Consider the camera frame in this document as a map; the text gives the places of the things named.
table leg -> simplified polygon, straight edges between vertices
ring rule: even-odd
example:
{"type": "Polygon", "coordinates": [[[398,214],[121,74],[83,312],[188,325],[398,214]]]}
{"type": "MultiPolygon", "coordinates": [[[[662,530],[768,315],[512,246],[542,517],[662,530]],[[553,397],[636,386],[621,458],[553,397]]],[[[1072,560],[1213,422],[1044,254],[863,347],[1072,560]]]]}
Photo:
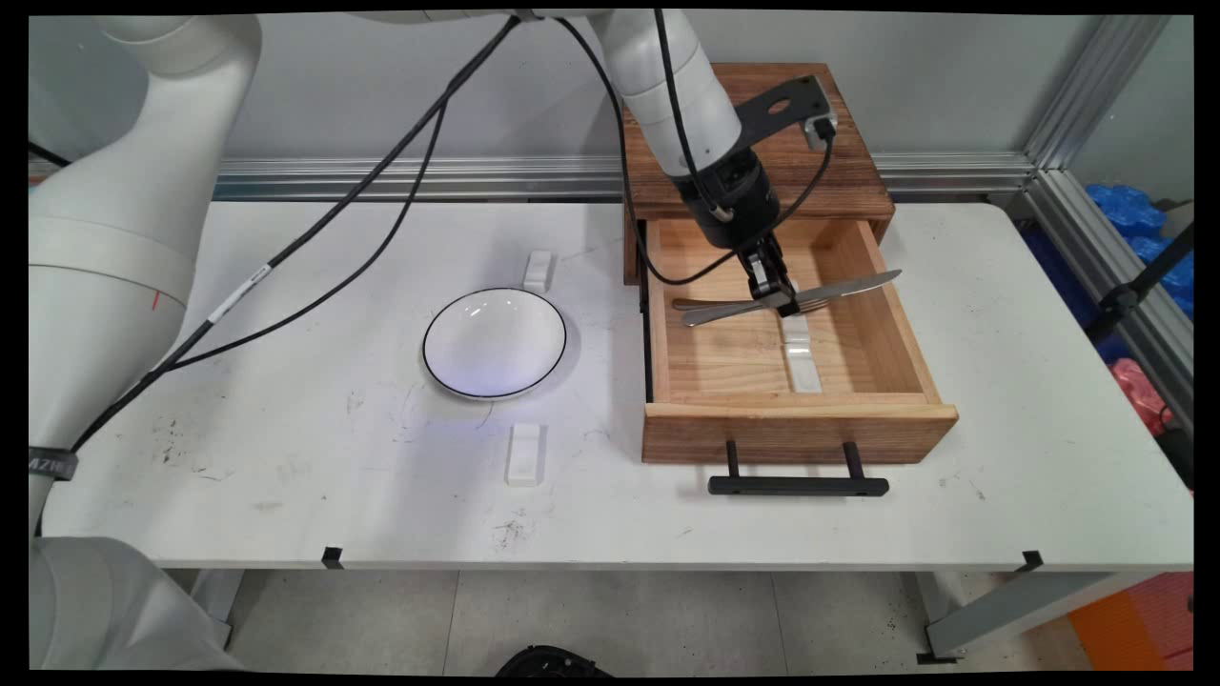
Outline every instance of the table leg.
{"type": "Polygon", "coordinates": [[[1016,636],[1152,576],[1155,574],[1030,571],[960,607],[936,587],[935,575],[919,574],[916,580],[931,621],[927,638],[932,654],[960,658],[972,647],[1016,636]]]}
{"type": "Polygon", "coordinates": [[[190,588],[190,597],[215,620],[216,634],[226,647],[233,631],[228,615],[244,574],[244,569],[201,569],[190,588]]]}

cable label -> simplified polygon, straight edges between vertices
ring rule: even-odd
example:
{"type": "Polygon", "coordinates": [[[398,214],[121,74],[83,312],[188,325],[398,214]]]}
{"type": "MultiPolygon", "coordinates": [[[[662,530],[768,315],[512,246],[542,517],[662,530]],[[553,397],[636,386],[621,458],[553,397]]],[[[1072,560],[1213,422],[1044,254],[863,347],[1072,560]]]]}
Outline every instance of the cable label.
{"type": "Polygon", "coordinates": [[[262,281],[262,277],[267,276],[268,273],[271,273],[271,265],[262,265],[261,267],[259,267],[259,271],[254,272],[254,275],[250,276],[250,278],[245,280],[245,282],[242,283],[242,286],[238,286],[237,291],[234,291],[228,298],[226,298],[224,301],[221,303],[221,306],[216,308],[216,311],[207,317],[207,321],[212,322],[214,325],[221,321],[221,317],[227,315],[228,311],[233,309],[233,305],[235,305],[238,300],[244,298],[245,294],[251,288],[257,286],[259,282],[262,281]]]}

blue plastic bag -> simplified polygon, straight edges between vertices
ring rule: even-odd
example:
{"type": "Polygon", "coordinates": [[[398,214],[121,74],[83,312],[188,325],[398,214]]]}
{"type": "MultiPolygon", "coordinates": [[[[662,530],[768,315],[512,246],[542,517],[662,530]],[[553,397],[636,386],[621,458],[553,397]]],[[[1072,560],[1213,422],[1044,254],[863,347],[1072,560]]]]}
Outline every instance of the blue plastic bag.
{"type": "Polygon", "coordinates": [[[1165,226],[1165,212],[1153,208],[1148,194],[1143,190],[1121,183],[1114,188],[1092,183],[1085,192],[1124,238],[1160,237],[1160,228],[1165,226]]]}
{"type": "MultiPolygon", "coordinates": [[[[1126,238],[1126,242],[1146,265],[1157,259],[1157,255],[1172,243],[1169,238],[1146,238],[1143,236],[1126,238]]],[[[1186,316],[1194,321],[1194,250],[1187,253],[1181,261],[1174,265],[1174,269],[1169,270],[1169,273],[1160,280],[1160,284],[1165,287],[1177,306],[1182,308],[1186,316]]]]}

aluminum frame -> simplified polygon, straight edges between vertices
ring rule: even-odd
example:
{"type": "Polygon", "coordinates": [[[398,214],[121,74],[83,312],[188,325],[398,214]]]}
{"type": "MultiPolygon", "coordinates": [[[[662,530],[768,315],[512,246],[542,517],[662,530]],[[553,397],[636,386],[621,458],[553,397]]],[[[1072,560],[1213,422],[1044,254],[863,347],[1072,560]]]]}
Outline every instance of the aluminum frame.
{"type": "Polygon", "coordinates": [[[1036,167],[1061,170],[1071,162],[1168,23],[1168,15],[1102,18],[1025,143],[1036,167]]]}
{"type": "MultiPolygon", "coordinates": [[[[215,200],[338,200],[378,160],[226,160],[215,200]]],[[[405,200],[421,160],[398,160],[360,195],[405,200]]],[[[619,156],[433,159],[420,200],[619,198],[619,156]]]]}
{"type": "MultiPolygon", "coordinates": [[[[1039,171],[1022,197],[1093,300],[1144,267],[1071,172],[1039,171]]],[[[1193,438],[1194,323],[1158,284],[1119,333],[1193,438]]]]}
{"type": "Polygon", "coordinates": [[[1033,173],[1033,164],[1022,153],[882,153],[872,161],[898,200],[908,194],[1016,193],[1033,173]]]}

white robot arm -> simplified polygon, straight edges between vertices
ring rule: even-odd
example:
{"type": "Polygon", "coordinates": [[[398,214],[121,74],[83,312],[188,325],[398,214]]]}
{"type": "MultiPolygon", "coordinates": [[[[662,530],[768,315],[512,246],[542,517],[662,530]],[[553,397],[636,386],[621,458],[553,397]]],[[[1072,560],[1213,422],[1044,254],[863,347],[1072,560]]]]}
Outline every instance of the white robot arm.
{"type": "MultiPolygon", "coordinates": [[[[778,215],[778,201],[749,143],[769,132],[743,134],[681,10],[662,16],[688,153],[651,10],[360,15],[420,23],[493,12],[587,16],[611,81],[708,239],[736,249],[745,243],[756,245],[738,256],[755,298],[791,297],[778,245],[770,234],[758,238],[778,215]]],[[[209,618],[138,552],[107,540],[34,541],[51,483],[71,477],[73,444],[179,333],[221,151],[261,46],[253,16],[98,22],[149,71],[149,88],[131,132],[29,199],[30,666],[234,668],[210,635],[209,618]]]]}
{"type": "MultiPolygon", "coordinates": [[[[661,168],[676,183],[691,178],[653,10],[356,13],[421,23],[494,12],[589,17],[610,78],[661,168]]],[[[742,125],[686,15],[664,12],[691,154],[695,167],[706,170],[726,157],[742,125]]],[[[178,336],[221,151],[261,46],[254,16],[98,17],[98,23],[149,71],[149,88],[126,135],[56,173],[29,199],[30,536],[52,480],[71,476],[73,442],[178,336]]],[[[752,188],[770,195],[765,175],[752,188]]],[[[706,227],[732,226],[722,216],[700,217],[698,194],[691,206],[706,227]]],[[[732,223],[753,231],[773,215],[732,223]]],[[[731,248],[741,233],[720,240],[709,233],[709,239],[731,248]]]]}

